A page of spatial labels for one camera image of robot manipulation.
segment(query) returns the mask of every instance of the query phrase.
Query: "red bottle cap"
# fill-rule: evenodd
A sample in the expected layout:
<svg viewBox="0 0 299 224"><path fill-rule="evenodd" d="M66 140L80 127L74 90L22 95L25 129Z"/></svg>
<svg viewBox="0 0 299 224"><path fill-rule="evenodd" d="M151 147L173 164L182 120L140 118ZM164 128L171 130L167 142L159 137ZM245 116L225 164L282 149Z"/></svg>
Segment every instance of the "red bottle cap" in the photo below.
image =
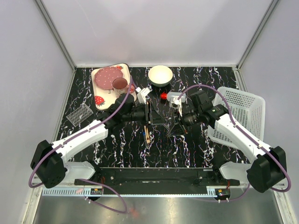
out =
<svg viewBox="0 0 299 224"><path fill-rule="evenodd" d="M165 92L162 93L161 96L160 96L160 98L161 99L167 99L167 93L165 93Z"/></svg>

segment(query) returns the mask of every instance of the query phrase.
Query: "strawberry print tray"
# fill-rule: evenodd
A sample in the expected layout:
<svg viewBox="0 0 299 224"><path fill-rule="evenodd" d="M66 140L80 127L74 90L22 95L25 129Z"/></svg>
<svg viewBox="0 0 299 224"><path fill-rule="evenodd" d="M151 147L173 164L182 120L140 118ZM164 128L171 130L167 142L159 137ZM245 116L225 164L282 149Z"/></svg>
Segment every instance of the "strawberry print tray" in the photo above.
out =
<svg viewBox="0 0 299 224"><path fill-rule="evenodd" d="M129 68L126 64L122 63L122 64L117 64L117 65L112 65L109 67L116 67L117 69L122 71L123 78L125 78L127 80L128 84L130 83L130 72L129 72ZM99 88L96 85L95 74L99 70L107 70L107 67L95 69L92 71L93 94L94 94L95 105L99 111L102 111L102 110L107 109L111 104L114 104L114 102L116 101L116 95L113 90L104 90L102 88ZM135 92L133 92L131 95L133 95L134 100L137 99Z"/></svg>

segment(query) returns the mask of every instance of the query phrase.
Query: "floor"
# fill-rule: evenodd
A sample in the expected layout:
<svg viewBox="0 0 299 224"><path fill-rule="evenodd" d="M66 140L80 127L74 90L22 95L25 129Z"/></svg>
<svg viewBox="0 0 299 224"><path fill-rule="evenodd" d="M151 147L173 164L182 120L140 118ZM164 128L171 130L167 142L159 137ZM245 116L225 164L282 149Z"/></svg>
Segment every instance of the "floor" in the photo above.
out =
<svg viewBox="0 0 299 224"><path fill-rule="evenodd" d="M57 139L62 139L87 126L102 112L95 109L91 72L94 68L78 68L67 100L64 116ZM193 84L207 84L216 89L221 86L237 88L235 76L230 67L172 67L174 78L165 88L157 88L148 81L148 67L130 68L137 86L149 87L154 106L166 119L170 127L174 121L174 110L166 101L160 100L160 94L168 91L182 91ZM210 98L214 92L207 90ZM94 112L78 127L74 127L66 118L71 112L85 103ZM194 125L190 134L180 137L167 137L164 126L151 127L151 144L144 145L143 125L127 122L105 140L96 142L74 156L73 161L93 161L100 167L150 167L150 168L199 168L220 166L226 161L246 162L242 152L211 142L207 136L207 126Z"/></svg>
<svg viewBox="0 0 299 224"><path fill-rule="evenodd" d="M234 189L232 197L241 194ZM125 198L129 213L117 214L81 197L42 197L34 224L282 224L273 195L251 189L240 201L208 203L196 198ZM116 197L98 202L122 210Z"/></svg>

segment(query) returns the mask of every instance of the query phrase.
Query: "laundry basket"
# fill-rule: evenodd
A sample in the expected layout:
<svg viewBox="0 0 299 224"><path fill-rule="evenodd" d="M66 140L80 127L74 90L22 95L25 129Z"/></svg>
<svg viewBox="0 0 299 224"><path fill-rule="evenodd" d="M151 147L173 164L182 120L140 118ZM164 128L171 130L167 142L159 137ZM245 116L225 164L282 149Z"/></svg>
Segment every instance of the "laundry basket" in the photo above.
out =
<svg viewBox="0 0 299 224"><path fill-rule="evenodd" d="M220 87L218 91L227 100L234 118L254 136L263 141L265 126L265 100L252 93L227 87ZM216 94L213 105L218 104L225 106L221 97ZM214 130L210 126L208 127L207 134L214 142L238 149L237 146L229 140L229 138Z"/></svg>

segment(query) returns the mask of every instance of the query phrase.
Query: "white wall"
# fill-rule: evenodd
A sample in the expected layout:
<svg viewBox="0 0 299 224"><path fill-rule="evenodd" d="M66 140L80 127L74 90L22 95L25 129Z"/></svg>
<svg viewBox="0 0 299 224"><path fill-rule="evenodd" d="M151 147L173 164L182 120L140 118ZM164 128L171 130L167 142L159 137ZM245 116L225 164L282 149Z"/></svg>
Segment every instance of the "white wall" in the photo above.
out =
<svg viewBox="0 0 299 224"><path fill-rule="evenodd" d="M33 153L53 137L71 69L33 0L1 0L0 30L0 222L16 224Z"/></svg>
<svg viewBox="0 0 299 224"><path fill-rule="evenodd" d="M43 0L76 65L236 64L271 0Z"/></svg>
<svg viewBox="0 0 299 224"><path fill-rule="evenodd" d="M293 209L299 217L299 1L282 0L241 71L249 92L266 100L264 140L287 155Z"/></svg>

